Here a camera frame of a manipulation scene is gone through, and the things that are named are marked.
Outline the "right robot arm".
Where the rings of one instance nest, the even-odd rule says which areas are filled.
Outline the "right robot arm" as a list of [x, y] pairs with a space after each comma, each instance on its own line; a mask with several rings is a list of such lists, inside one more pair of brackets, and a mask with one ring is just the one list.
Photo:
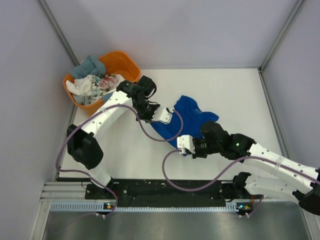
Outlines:
[[263, 147], [240, 133], [229, 134], [220, 124], [204, 123], [200, 135], [190, 139], [193, 158], [220, 154], [233, 163], [239, 161], [272, 175], [240, 172], [233, 180], [233, 192], [239, 198], [264, 195], [298, 204], [303, 210], [320, 214], [320, 170], [294, 162]]

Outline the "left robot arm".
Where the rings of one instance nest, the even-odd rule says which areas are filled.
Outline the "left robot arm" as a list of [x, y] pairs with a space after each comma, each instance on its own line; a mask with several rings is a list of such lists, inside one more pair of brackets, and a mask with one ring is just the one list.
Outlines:
[[142, 76], [138, 82], [121, 82], [111, 97], [92, 115], [93, 119], [81, 126], [67, 143], [67, 153], [98, 182], [96, 192], [102, 198], [109, 198], [114, 187], [109, 183], [112, 177], [107, 172], [99, 140], [128, 110], [127, 106], [135, 110], [141, 121], [152, 123], [160, 105], [150, 103], [148, 98], [156, 89], [154, 81], [147, 76]]

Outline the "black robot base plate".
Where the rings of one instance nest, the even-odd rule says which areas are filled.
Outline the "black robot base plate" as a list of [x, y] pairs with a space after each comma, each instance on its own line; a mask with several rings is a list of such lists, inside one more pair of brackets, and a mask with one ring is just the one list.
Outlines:
[[245, 189], [235, 190], [231, 180], [218, 180], [209, 187], [186, 192], [163, 179], [112, 179], [107, 185], [118, 199], [119, 207], [224, 207], [226, 201], [238, 199], [253, 202]]

